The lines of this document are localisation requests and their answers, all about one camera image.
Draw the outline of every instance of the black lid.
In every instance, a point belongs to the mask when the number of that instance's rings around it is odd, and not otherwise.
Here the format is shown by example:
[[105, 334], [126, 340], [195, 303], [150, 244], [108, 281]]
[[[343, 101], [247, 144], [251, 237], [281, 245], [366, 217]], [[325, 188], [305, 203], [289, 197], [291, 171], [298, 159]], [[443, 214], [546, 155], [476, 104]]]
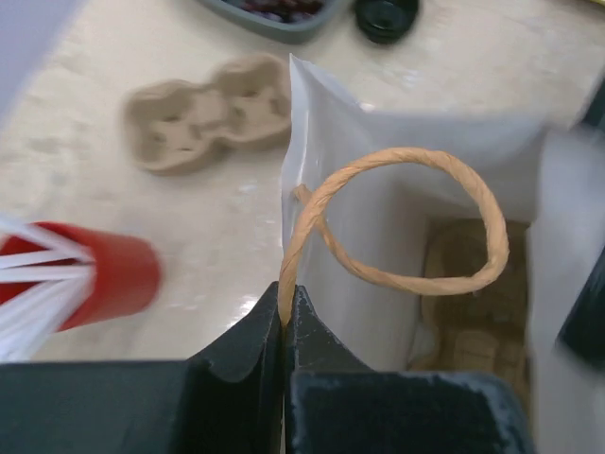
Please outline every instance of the black lid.
[[366, 37], [377, 44], [392, 44], [411, 29], [419, 0], [357, 0], [357, 26]]

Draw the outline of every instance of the white paper bag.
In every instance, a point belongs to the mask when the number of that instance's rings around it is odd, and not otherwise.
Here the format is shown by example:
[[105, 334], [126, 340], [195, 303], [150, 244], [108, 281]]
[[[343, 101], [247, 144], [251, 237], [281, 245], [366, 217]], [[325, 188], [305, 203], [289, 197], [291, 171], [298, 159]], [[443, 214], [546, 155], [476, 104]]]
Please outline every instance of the white paper bag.
[[[317, 188], [353, 159], [390, 147], [442, 149], [471, 166], [508, 220], [527, 235], [533, 428], [539, 452], [605, 452], [605, 386], [556, 343], [605, 243], [605, 149], [581, 133], [520, 115], [460, 119], [368, 112], [319, 68], [292, 59], [292, 138], [282, 172], [283, 241]], [[330, 202], [332, 233], [351, 257], [384, 271], [421, 275], [429, 225], [479, 218], [448, 175], [397, 165], [355, 177]], [[318, 234], [307, 242], [298, 283], [320, 318], [376, 370], [404, 370], [420, 338], [417, 295], [350, 275]]]

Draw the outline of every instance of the twisted paper handle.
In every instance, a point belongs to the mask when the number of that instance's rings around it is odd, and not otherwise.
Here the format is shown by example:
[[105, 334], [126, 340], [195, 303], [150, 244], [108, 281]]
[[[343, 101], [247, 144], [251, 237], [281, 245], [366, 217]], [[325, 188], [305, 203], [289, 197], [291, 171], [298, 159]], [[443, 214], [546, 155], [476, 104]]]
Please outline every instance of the twisted paper handle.
[[[427, 279], [380, 271], [347, 255], [328, 229], [322, 214], [330, 199], [342, 186], [358, 173], [370, 168], [400, 163], [422, 164], [449, 173], [478, 205], [487, 231], [488, 261], [473, 276]], [[294, 192], [306, 205], [296, 222], [280, 270], [278, 307], [283, 326], [290, 321], [299, 260], [304, 243], [314, 226], [319, 228], [328, 249], [340, 265], [351, 274], [378, 286], [422, 295], [456, 295], [484, 288], [500, 275], [509, 259], [506, 223], [492, 191], [474, 170], [445, 151], [431, 151], [424, 148], [383, 149], [356, 159], [334, 172], [312, 194], [304, 185], [298, 186]]]

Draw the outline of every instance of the red cup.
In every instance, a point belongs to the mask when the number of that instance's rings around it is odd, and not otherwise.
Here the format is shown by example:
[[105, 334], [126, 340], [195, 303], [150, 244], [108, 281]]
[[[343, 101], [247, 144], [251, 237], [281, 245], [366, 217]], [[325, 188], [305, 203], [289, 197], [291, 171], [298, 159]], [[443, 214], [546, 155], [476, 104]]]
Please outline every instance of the red cup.
[[[157, 255], [145, 241], [134, 236], [98, 232], [70, 224], [36, 222], [36, 225], [88, 247], [95, 259], [93, 291], [60, 331], [131, 315], [151, 304], [160, 287], [162, 272]], [[10, 236], [0, 246], [0, 255], [42, 250], [42, 246], [18, 236]], [[70, 259], [52, 264], [75, 262]], [[0, 305], [35, 284], [0, 284]]]

